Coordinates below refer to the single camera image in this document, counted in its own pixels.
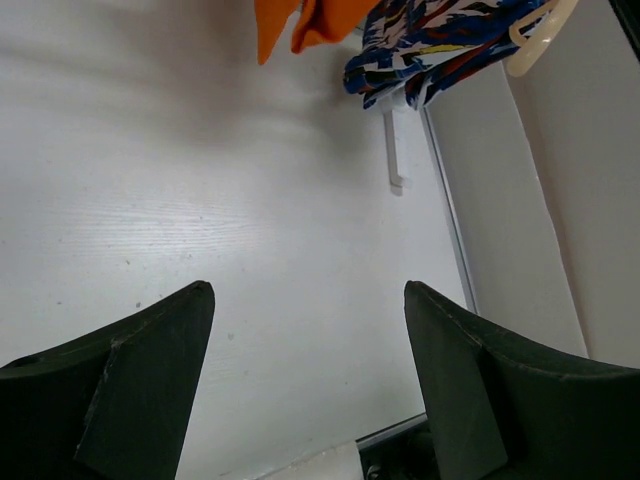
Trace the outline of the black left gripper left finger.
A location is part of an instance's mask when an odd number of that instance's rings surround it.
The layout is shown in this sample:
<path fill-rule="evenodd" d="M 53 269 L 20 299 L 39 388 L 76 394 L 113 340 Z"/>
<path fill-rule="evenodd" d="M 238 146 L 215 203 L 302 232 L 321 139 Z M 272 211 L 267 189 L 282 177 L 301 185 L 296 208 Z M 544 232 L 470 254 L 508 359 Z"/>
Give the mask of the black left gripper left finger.
<path fill-rule="evenodd" d="M 2 478 L 175 478 L 214 308 L 196 281 L 3 366 Z"/>

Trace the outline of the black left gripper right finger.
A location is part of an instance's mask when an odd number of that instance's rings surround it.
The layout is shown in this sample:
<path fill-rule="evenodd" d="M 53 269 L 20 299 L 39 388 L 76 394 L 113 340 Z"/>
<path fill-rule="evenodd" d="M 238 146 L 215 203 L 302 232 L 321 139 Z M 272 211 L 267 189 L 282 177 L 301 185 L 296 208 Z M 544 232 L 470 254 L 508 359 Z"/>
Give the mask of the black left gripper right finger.
<path fill-rule="evenodd" d="M 409 340 L 444 479 L 635 479 L 639 372 L 568 354 L 404 290 Z"/>

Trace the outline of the orange trousers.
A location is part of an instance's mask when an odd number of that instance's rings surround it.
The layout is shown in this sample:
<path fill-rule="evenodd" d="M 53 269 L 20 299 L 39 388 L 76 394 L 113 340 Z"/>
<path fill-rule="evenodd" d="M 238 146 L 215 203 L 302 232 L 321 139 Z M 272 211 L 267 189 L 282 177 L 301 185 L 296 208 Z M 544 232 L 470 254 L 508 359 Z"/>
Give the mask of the orange trousers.
<path fill-rule="evenodd" d="M 294 12 L 298 11 L 300 16 L 290 50 L 300 54 L 313 46 L 341 42 L 376 4 L 375 0 L 255 0 L 258 64 L 267 63 Z"/>

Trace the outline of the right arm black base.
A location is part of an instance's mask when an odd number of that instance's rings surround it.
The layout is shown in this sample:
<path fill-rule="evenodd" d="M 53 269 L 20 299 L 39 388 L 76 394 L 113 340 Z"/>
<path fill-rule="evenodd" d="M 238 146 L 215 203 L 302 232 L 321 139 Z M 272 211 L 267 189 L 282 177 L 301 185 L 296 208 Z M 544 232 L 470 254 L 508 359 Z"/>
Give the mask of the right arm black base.
<path fill-rule="evenodd" d="M 427 421 L 402 430 L 388 429 L 356 445 L 366 480 L 440 479 Z"/>

